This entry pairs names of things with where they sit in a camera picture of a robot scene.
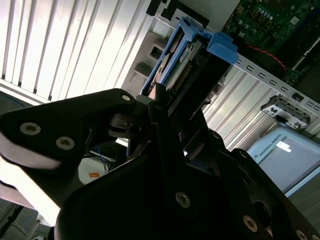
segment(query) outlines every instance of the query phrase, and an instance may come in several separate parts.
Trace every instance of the white panel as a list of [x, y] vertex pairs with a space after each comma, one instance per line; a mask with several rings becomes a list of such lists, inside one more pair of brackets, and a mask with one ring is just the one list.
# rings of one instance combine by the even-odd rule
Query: white panel
[[130, 34], [127, 34], [120, 51], [116, 57], [113, 67], [106, 79], [103, 90], [121, 88], [132, 63], [139, 51], [141, 43], [149, 31], [153, 17], [146, 15], [151, 0], [144, 0], [141, 10], [136, 19], [133, 20]]
[[3, 80], [34, 94], [30, 102], [121, 87], [153, 21], [146, 14], [150, 2], [0, 1]]
[[106, 37], [108, 27], [118, 14], [121, 0], [101, 1], [93, 22], [90, 35], [79, 56], [77, 66], [67, 93], [68, 98], [84, 94], [88, 79], [95, 65], [101, 45]]
[[134, 14], [136, 14], [138, 4], [139, 0], [122, 1], [113, 25], [109, 26], [105, 35], [99, 56], [96, 60], [88, 85], [86, 86], [85, 94], [98, 92], [103, 89]]
[[224, 85], [224, 91], [212, 98], [204, 116], [227, 149], [247, 149], [275, 123], [260, 107], [278, 93], [236, 67], [226, 75]]
[[[114, 88], [121, 88], [126, 77], [127, 77], [127, 74], [130, 70], [130, 67], [132, 65], [132, 63], [134, 62], [135, 58], [136, 58], [136, 55], [140, 49], [140, 46], [141, 46], [141, 43], [143, 42], [143, 40], [145, 39], [145, 36], [146, 34], [148, 33], [149, 31], [149, 28], [150, 28], [150, 25], [153, 21], [153, 18], [149, 15], [146, 15], [145, 16], [145, 20], [143, 22], [143, 25], [138, 33], [138, 36], [136, 38], [136, 41], [131, 49], [131, 52], [130, 52], [130, 55], [128, 56], [126, 62], [125, 62], [125, 65], [123, 66], [121, 72], [120, 72], [120, 75], [119, 77], [117, 78], [117, 81], [114, 85]], [[104, 86], [104, 89], [108, 89], [108, 87], [110, 86], [109, 82], [106, 82], [105, 86]]]
[[3, 73], [5, 51], [6, 51], [9, 10], [10, 10], [10, 0], [1, 0], [0, 1], [0, 74], [1, 75]]
[[[64, 83], [64, 79], [67, 73], [67, 69], [69, 66], [69, 62], [71, 60], [73, 51], [74, 51], [74, 47], [75, 47], [75, 43], [77, 38], [79, 37], [80, 39], [84, 38], [84, 34], [86, 29], [84, 29], [84, 33], [83, 31], [81, 32], [82, 35], [80, 34], [80, 26], [83, 23], [84, 25], [86, 24], [86, 20], [84, 20], [84, 16], [85, 16], [85, 11], [87, 8], [87, 1], [86, 0], [80, 0], [79, 2], [76, 2], [76, 5], [74, 6], [75, 8], [75, 13], [74, 13], [74, 18], [70, 19], [71, 24], [70, 24], [70, 29], [69, 31], [66, 33], [66, 41], [65, 41], [65, 45], [63, 48], [63, 52], [61, 54], [61, 59], [60, 62], [58, 64], [58, 68], [56, 70], [56, 76], [54, 79], [54, 85], [53, 85], [53, 89], [52, 89], [52, 93], [51, 93], [51, 100], [52, 101], [57, 101], [59, 99], [59, 95]], [[91, 10], [93, 10], [93, 6], [94, 4], [91, 4], [88, 6], [88, 8]], [[67, 90], [62, 93], [64, 96], [67, 94]]]
[[53, 13], [53, 23], [50, 29], [41, 69], [36, 86], [37, 95], [48, 99], [52, 83], [54, 81], [56, 69], [58, 67], [59, 57], [62, 52], [68, 23], [71, 16], [73, 0], [58, 1], [56, 10]]
[[42, 98], [3, 79], [0, 79], [0, 91], [31, 105], [46, 104], [50, 102], [48, 99]]
[[14, 12], [12, 19], [12, 29], [10, 36], [10, 44], [8, 50], [8, 58], [5, 70], [5, 80], [9, 83], [12, 82], [14, 76], [15, 59], [18, 48], [18, 40], [20, 36], [20, 21], [23, 16], [23, 7], [25, 3], [23, 0], [16, 0], [14, 4]]
[[79, 33], [77, 33], [76, 43], [72, 47], [72, 56], [71, 56], [71, 59], [69, 60], [69, 63], [68, 63], [68, 68], [67, 68], [67, 71], [66, 71], [66, 74], [64, 77], [61, 92], [58, 95], [59, 100], [63, 100], [67, 96], [69, 86], [70, 86], [71, 80], [74, 76], [75, 68], [76, 68], [78, 60], [79, 60], [79, 55], [81, 54], [83, 46], [86, 43], [87, 37], [90, 33], [91, 27], [90, 27], [89, 23], [92, 18], [93, 19], [95, 18], [95, 16], [93, 16], [93, 13], [94, 13], [94, 8], [95, 8], [96, 4], [99, 4], [99, 3], [95, 2], [95, 1], [89, 1], [87, 3], [87, 6], [85, 7], [85, 12], [82, 17], [82, 22], [80, 23]]
[[30, 38], [26, 45], [25, 63], [22, 72], [21, 87], [29, 92], [35, 89], [41, 55], [44, 48], [53, 0], [35, 1]]
[[16, 50], [15, 61], [13, 61], [13, 58], [11, 58], [11, 61], [13, 62], [10, 63], [14, 65], [13, 78], [12, 78], [12, 83], [14, 85], [18, 85], [21, 77], [22, 64], [23, 64], [24, 55], [25, 55], [25, 44], [26, 42], [28, 42], [27, 33], [28, 33], [28, 25], [29, 25], [29, 19], [31, 14], [31, 7], [32, 7], [32, 0], [23, 1], [22, 18], [20, 23], [20, 32], [18, 34], [18, 46]]

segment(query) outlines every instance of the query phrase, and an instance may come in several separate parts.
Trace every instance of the label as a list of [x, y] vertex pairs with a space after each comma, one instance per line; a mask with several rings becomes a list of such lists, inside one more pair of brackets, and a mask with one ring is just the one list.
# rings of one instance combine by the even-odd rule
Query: label
[[182, 53], [180, 57], [180, 63], [185, 59], [187, 53], [189, 52], [188, 47], [185, 48], [184, 52]]
[[290, 21], [290, 23], [292, 23], [293, 25], [296, 25], [298, 22], [299, 22], [299, 18], [297, 18], [296, 16], [294, 16]]
[[100, 174], [98, 172], [90, 172], [89, 177], [90, 178], [100, 178]]

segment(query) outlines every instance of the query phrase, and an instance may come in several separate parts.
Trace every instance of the electronic component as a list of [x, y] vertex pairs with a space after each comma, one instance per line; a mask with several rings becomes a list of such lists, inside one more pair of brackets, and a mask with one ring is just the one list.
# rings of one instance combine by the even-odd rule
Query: electronic component
[[[242, 7], [248, 5], [252, 10]], [[223, 31], [234, 38], [241, 55], [294, 86], [318, 59], [318, 51], [312, 49], [310, 55], [309, 50], [320, 37], [319, 7], [320, 0], [240, 0]], [[240, 19], [249, 28], [239, 26]], [[255, 53], [248, 46], [262, 51]], [[263, 53], [283, 64], [279, 67], [276, 61], [266, 61]]]
[[269, 28], [269, 27], [271, 26], [271, 24], [272, 24], [272, 21], [267, 21], [266, 24], [265, 24], [265, 26], [266, 26], [267, 28]]
[[251, 17], [255, 18], [256, 16], [258, 15], [258, 12], [256, 10], [254, 10], [252, 13], [251, 13]]
[[[320, 57], [318, 56], [318, 60], [313, 63], [312, 66], [307, 66], [308, 71], [301, 77], [300, 81], [294, 86], [295, 89], [300, 91], [301, 93], [307, 95], [309, 98], [320, 102], [320, 81], [319, 81], [319, 75], [320, 75]], [[292, 98], [298, 100], [301, 96], [294, 94]]]
[[244, 8], [242, 6], [238, 7], [238, 14], [241, 14], [243, 12]]
[[262, 23], [264, 20], [265, 20], [265, 17], [262, 16], [262, 15], [261, 15], [261, 16], [259, 17], [259, 19], [258, 19], [259, 23]]
[[288, 103], [281, 96], [271, 97], [267, 104], [261, 106], [261, 111], [293, 129], [305, 127], [311, 121], [310, 116]]
[[298, 22], [299, 22], [299, 18], [297, 18], [296, 16], [294, 16], [290, 21], [290, 23], [292, 23], [293, 25], [296, 25]]

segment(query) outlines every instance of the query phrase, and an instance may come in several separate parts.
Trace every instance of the circuit board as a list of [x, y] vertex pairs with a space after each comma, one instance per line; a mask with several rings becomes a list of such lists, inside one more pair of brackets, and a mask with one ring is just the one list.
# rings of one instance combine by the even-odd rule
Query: circuit board
[[277, 54], [314, 9], [314, 0], [241, 0], [223, 31]]

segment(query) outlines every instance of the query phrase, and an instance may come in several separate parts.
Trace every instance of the black plastic part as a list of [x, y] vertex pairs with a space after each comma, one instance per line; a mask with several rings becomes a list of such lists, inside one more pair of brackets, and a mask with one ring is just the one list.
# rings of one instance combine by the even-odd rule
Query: black plastic part
[[[20, 166], [68, 174], [92, 147], [126, 136], [125, 128], [112, 128], [110, 121], [116, 113], [131, 115], [135, 107], [136, 101], [129, 93], [115, 88], [8, 112], [0, 118], [1, 155]], [[39, 134], [21, 132], [21, 125], [29, 122], [41, 127]], [[64, 136], [74, 140], [73, 149], [57, 147], [57, 139]]]
[[303, 96], [301, 96], [299, 93], [296, 93], [296, 92], [294, 94], [292, 94], [292, 98], [294, 100], [297, 100], [298, 102], [301, 102], [304, 99]]
[[201, 23], [204, 29], [208, 26], [208, 24], [210, 22], [209, 19], [207, 19], [206, 17], [204, 17], [201, 14], [197, 13], [196, 11], [194, 11], [193, 9], [188, 7], [187, 5], [183, 4], [182, 2], [180, 2], [180, 1], [178, 2], [177, 8], [180, 9], [185, 14], [189, 15], [190, 17], [192, 17], [194, 20], [196, 20], [199, 23]]
[[283, 124], [289, 122], [287, 119], [285, 119], [283, 116], [280, 116], [280, 115], [275, 116], [274, 119], [275, 119], [277, 122], [283, 123]]
[[194, 67], [185, 80], [168, 109], [172, 127], [178, 131], [183, 130], [185, 124], [188, 124], [202, 107], [207, 96], [230, 67], [230, 64], [221, 58], [202, 53], [207, 53], [207, 50], [201, 48], [193, 58], [197, 67]]
[[[126, 129], [125, 119], [133, 124], [145, 124], [141, 128], [141, 134], [134, 137], [138, 140], [148, 140], [145, 148], [140, 148], [141, 154], [137, 154], [136, 158], [74, 191], [67, 200], [63, 201], [54, 229], [55, 240], [105, 239], [106, 236], [110, 239], [124, 237], [149, 239], [164, 238], [168, 235], [176, 238], [189, 239], [190, 236], [195, 236], [198, 239], [204, 239], [212, 234], [216, 239], [225, 239], [226, 233], [228, 239], [282, 240], [297, 239], [297, 229], [301, 230], [308, 239], [312, 238], [312, 234], [317, 234], [245, 151], [235, 149], [229, 152], [225, 148], [222, 137], [205, 127], [204, 116], [199, 109], [193, 116], [194, 120], [199, 119], [199, 122], [194, 123], [199, 123], [199, 128], [203, 131], [197, 131], [197, 127], [194, 126], [186, 135], [195, 133], [197, 137], [190, 139], [186, 136], [186, 141], [182, 140], [184, 143], [187, 142], [187, 146], [195, 146], [193, 149], [197, 151], [199, 149], [195, 159], [203, 164], [199, 167], [187, 164], [178, 131], [171, 128], [166, 105], [163, 104], [165, 88], [161, 85], [156, 87], [158, 87], [156, 101], [142, 99], [145, 100], [141, 101], [141, 103], [144, 102], [142, 108], [139, 108], [127, 92], [114, 89], [89, 95], [89, 97], [85, 95], [55, 104], [35, 106], [30, 108], [33, 109], [32, 111], [23, 112], [27, 113], [25, 117], [33, 117], [32, 119], [43, 127], [42, 131], [47, 135], [46, 144], [48, 145], [52, 143], [50, 140], [52, 132], [59, 132], [61, 125], [54, 118], [53, 123], [56, 125], [47, 128], [48, 121], [52, 120], [42, 117], [39, 111], [46, 115], [60, 113], [61, 116], [66, 116], [66, 112], [69, 112], [72, 118], [67, 118], [68, 121], [64, 122], [66, 124], [63, 126], [64, 129], [84, 132], [84, 126], [92, 127], [92, 138], [86, 138], [86, 142], [89, 141], [88, 146], [109, 139], [110, 135], [107, 133], [110, 125], [113, 129], [112, 134], [116, 135], [117, 131], [123, 134], [123, 129]], [[76, 107], [77, 104], [83, 105], [72, 109], [71, 106]], [[145, 106], [147, 106], [147, 112], [143, 111]], [[3, 117], [0, 118], [0, 128], [6, 136], [0, 134], [3, 138], [0, 153], [4, 152], [8, 155], [4, 149], [8, 142], [12, 144], [11, 151], [21, 151], [20, 154], [28, 153], [27, 156], [19, 156], [12, 160], [20, 165], [23, 165], [24, 161], [27, 164], [33, 163], [34, 165], [29, 168], [22, 168], [41, 189], [47, 190], [46, 194], [54, 192], [54, 197], [63, 194], [67, 185], [72, 184], [74, 171], [78, 167], [74, 162], [79, 162], [82, 156], [76, 159], [77, 151], [73, 154], [64, 151], [64, 155], [61, 154], [62, 157], [55, 159], [51, 145], [47, 149], [36, 148], [42, 151], [42, 154], [51, 156], [52, 161], [61, 162], [64, 159], [63, 156], [74, 160], [71, 165], [61, 164], [68, 169], [69, 181], [61, 174], [44, 175], [44, 169], [39, 170], [39, 166], [51, 167], [50, 162], [47, 161], [48, 157], [33, 152], [34, 145], [42, 144], [37, 142], [42, 138], [35, 139], [32, 143], [28, 142], [30, 138], [23, 138], [24, 142], [14, 145], [11, 141], [16, 141], [16, 128], [19, 127], [19, 124], [14, 124], [17, 121], [14, 117], [20, 117], [23, 121], [26, 119], [23, 114], [5, 114], [4, 116], [7, 117], [4, 120]], [[140, 117], [146, 117], [145, 121], [141, 121]], [[13, 135], [5, 130], [4, 123], [8, 124]], [[203, 141], [200, 148], [192, 144], [193, 141], [199, 140]], [[86, 142], [82, 143], [83, 149], [86, 149]], [[191, 147], [189, 150], [191, 153], [195, 151]], [[35, 164], [32, 159], [29, 161], [30, 153], [42, 157], [42, 162]], [[184, 195], [183, 201], [179, 201], [181, 198], [177, 197], [181, 194]], [[265, 229], [265, 221], [260, 222], [257, 217], [256, 209], [253, 207], [257, 201], [263, 202], [270, 210], [273, 238]], [[250, 216], [256, 223], [256, 232], [252, 232], [248, 225], [245, 225], [245, 216]]]
[[159, 8], [161, 0], [151, 0], [148, 9], [146, 10], [146, 14], [150, 16], [154, 16]]
[[177, 10], [178, 3], [179, 0], [171, 0], [168, 7], [163, 10], [161, 16], [171, 21], [175, 11]]

